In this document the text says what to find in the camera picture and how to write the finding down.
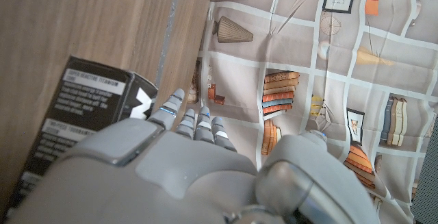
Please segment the wood grain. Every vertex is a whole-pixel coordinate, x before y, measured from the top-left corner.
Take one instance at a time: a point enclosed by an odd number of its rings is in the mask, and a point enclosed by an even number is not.
[[[129,69],[154,81],[171,3],[0,0],[1,215],[69,55]],[[172,77],[162,80],[159,103],[175,88],[188,90],[208,3],[178,0],[163,71],[163,76]]]
[[[174,50],[169,51],[166,56],[163,70],[166,74],[162,75],[155,110],[175,91],[175,86],[186,90],[185,100],[180,108],[180,110],[185,110],[188,90],[198,57],[198,50],[193,50],[192,47],[199,49],[209,3],[209,0],[178,0],[175,24],[169,42],[169,48]],[[196,33],[193,33],[194,28],[198,29]],[[183,112],[179,112],[176,121],[180,121],[182,116]]]

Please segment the bookshelf wallpaper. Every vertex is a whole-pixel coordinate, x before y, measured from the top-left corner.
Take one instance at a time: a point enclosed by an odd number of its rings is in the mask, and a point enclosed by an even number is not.
[[[323,129],[328,152],[344,162],[350,151],[347,108],[363,113],[361,148],[373,167],[382,155],[376,188],[367,188],[383,200],[381,223],[412,223],[413,185],[438,111],[438,0],[378,0],[378,15],[365,13],[367,0],[352,0],[350,12],[327,12],[323,4],[211,0],[198,55],[200,104],[212,116],[224,117],[237,152],[260,169],[266,159],[261,154],[264,76],[299,72],[292,109],[270,115],[282,135]],[[222,16],[247,29],[253,40],[219,43],[212,32]],[[226,98],[223,105],[208,99],[209,84]],[[324,99],[323,125],[312,115],[312,95]],[[390,97],[407,103],[398,145],[381,141]]]

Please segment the robot finger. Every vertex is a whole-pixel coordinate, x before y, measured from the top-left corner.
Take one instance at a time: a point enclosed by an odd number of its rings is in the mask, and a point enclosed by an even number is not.
[[[210,142],[214,144],[213,134],[211,133],[210,110],[203,106],[198,115],[194,140]]]
[[[190,139],[193,139],[193,129],[194,129],[194,110],[189,109],[185,112],[183,119],[180,124],[177,126],[177,130],[175,131],[178,134],[186,136]]]
[[[173,126],[183,99],[184,90],[177,89],[157,111],[152,113],[148,121],[154,122],[164,127],[164,129],[169,130]]]
[[[214,143],[225,149],[237,152],[233,143],[228,139],[228,135],[225,132],[224,125],[221,117],[216,117],[211,122],[211,131],[213,132]]]

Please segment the orange book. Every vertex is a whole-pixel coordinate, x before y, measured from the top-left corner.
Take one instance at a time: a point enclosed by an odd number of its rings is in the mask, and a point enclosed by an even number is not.
[[[354,160],[351,160],[350,158],[347,158],[346,162],[350,163],[351,165],[353,165],[353,166],[357,167],[358,169],[361,169],[362,171],[365,171],[367,173],[372,172],[372,169],[370,169],[362,164],[359,164],[359,163],[355,162]]]
[[[365,2],[365,14],[378,15],[378,0],[367,0]]]
[[[271,152],[272,146],[274,145],[275,133],[276,133],[276,126],[273,125],[271,127],[271,134],[270,134],[269,146],[268,146],[268,154]]]
[[[368,188],[371,188],[371,189],[375,189],[376,188],[376,185],[375,184],[366,184],[365,182],[363,182],[363,181],[361,181],[361,180],[359,180],[362,184],[363,184],[363,186],[365,186],[365,187],[368,187]]]
[[[276,138],[276,126],[275,126],[275,129],[274,129],[274,142],[272,142],[272,149],[271,150],[274,149],[274,147],[276,145],[276,140],[277,140],[277,138]]]
[[[360,176],[362,176],[362,177],[364,177],[372,182],[376,179],[374,172],[367,173],[367,172],[362,171],[361,169],[358,169],[357,167],[351,165],[348,162],[344,162],[344,165],[347,166],[349,169],[351,169],[353,172],[357,173],[358,175],[360,175]]]
[[[355,173],[355,175],[356,175],[356,177],[357,177],[360,181],[362,181],[363,183],[367,184],[368,186],[371,186],[371,185],[373,184],[373,182],[372,182],[371,180],[366,179],[366,178],[360,176],[360,175],[357,174],[357,173]]]
[[[281,81],[286,79],[293,79],[300,77],[300,73],[297,72],[281,72],[273,73],[265,76],[265,83]]]
[[[356,155],[358,155],[358,156],[360,156],[360,157],[365,158],[366,160],[368,160],[368,157],[367,157],[367,155],[365,155],[365,152],[363,152],[363,150],[362,150],[361,148],[359,148],[359,147],[356,147],[356,146],[354,146],[354,145],[351,145],[351,146],[350,146],[350,152],[353,152],[353,153],[355,153]]]
[[[355,162],[357,162],[361,165],[364,165],[364,166],[372,169],[372,165],[368,159],[362,158],[362,157],[356,155],[355,153],[349,153],[348,158],[350,158],[351,160],[354,160]]]
[[[292,104],[281,104],[281,105],[274,105],[263,109],[263,113],[267,114],[269,112],[275,112],[279,110],[289,110],[292,108]]]
[[[263,95],[271,95],[271,94],[282,93],[282,92],[291,92],[291,91],[295,92],[295,86],[286,86],[286,87],[264,90]]]
[[[265,133],[263,135],[263,143],[261,144],[261,154],[267,155],[268,154],[268,147],[269,147],[269,140],[270,140],[270,120],[265,121]]]
[[[265,90],[269,90],[272,88],[280,88],[286,86],[295,86],[298,84],[298,78],[296,79],[286,79],[281,81],[269,82],[264,85]]]
[[[274,100],[278,100],[278,99],[287,99],[287,98],[294,98],[294,92],[289,91],[289,92],[265,95],[265,96],[263,96],[263,102],[274,101]]]

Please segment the box label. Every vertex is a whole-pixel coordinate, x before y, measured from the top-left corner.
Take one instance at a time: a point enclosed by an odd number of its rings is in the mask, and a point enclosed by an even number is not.
[[[108,91],[116,95],[123,94],[126,85],[125,83],[116,81],[114,79],[101,77],[91,73],[85,73],[83,71],[78,71],[75,69],[66,69],[66,73],[64,74],[62,80],[75,84],[81,84],[83,86],[91,88],[96,88],[99,90]]]

